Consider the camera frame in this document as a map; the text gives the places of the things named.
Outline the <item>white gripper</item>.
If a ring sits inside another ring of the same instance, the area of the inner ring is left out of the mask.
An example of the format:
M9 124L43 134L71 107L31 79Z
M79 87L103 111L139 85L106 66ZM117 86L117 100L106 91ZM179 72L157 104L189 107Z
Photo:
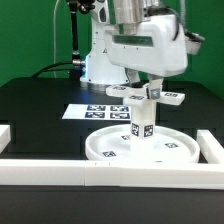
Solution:
M160 98L160 77L181 74L188 65L184 31L175 15L137 23L135 34L120 34L117 26L106 26L105 45L110 62L126 68L130 84L140 81L137 71L153 74L148 84L151 100Z

